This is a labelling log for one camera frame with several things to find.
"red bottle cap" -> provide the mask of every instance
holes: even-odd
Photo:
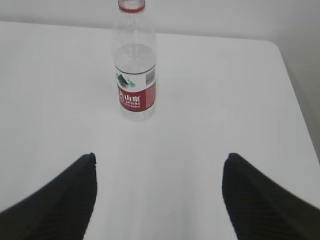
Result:
[[[140,4],[137,4],[137,6],[132,6],[132,8],[129,7],[129,4],[128,4],[130,1],[132,0],[118,0],[119,9],[122,12],[125,12],[128,14],[136,14],[143,11],[146,8],[145,0],[141,0]]]

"red label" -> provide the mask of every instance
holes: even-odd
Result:
[[[119,86],[118,89],[121,105],[132,112],[145,111],[156,101],[156,83],[149,88],[138,92],[125,91]]]

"white table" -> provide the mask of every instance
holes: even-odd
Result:
[[[320,207],[319,162],[274,44],[159,34],[156,113],[134,123],[109,30],[1,22],[0,36],[0,210],[90,152],[87,240],[235,240],[221,191],[231,152]]]

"bottle cap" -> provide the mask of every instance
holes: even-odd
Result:
[[[119,9],[128,14],[142,12],[146,8],[145,0],[118,0]]]

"water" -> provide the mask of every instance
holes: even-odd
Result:
[[[143,44],[130,44],[119,48],[113,55],[115,66],[127,74],[145,73],[156,65],[156,53]],[[131,121],[142,122],[151,118],[156,103],[145,111],[133,112],[121,105],[122,113]]]

